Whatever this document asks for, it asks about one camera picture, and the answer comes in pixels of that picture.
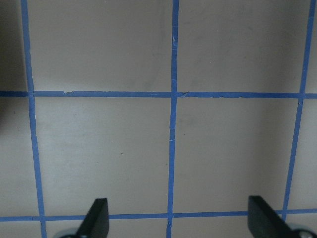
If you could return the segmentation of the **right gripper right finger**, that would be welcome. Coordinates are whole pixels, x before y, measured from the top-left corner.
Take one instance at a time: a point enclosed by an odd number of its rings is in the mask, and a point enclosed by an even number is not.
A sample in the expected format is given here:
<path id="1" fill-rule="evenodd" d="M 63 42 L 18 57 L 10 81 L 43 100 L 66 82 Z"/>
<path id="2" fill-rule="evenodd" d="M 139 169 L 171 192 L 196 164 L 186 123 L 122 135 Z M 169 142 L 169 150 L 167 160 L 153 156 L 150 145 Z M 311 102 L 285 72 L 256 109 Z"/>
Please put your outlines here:
<path id="1" fill-rule="evenodd" d="M 248 197 L 248 229 L 254 238 L 291 238 L 292 230 L 261 196 Z"/>

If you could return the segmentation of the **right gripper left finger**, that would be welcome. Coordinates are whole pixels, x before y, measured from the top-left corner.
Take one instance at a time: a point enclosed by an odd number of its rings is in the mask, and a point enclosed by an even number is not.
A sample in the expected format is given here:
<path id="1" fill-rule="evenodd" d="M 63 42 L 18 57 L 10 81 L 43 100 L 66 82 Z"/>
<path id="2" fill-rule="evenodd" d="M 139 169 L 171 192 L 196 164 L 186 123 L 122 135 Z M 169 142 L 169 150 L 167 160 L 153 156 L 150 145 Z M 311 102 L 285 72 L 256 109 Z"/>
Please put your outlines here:
<path id="1" fill-rule="evenodd" d="M 108 202 L 95 199 L 85 219 L 77 230 L 76 238 L 106 238 L 109 232 Z"/>

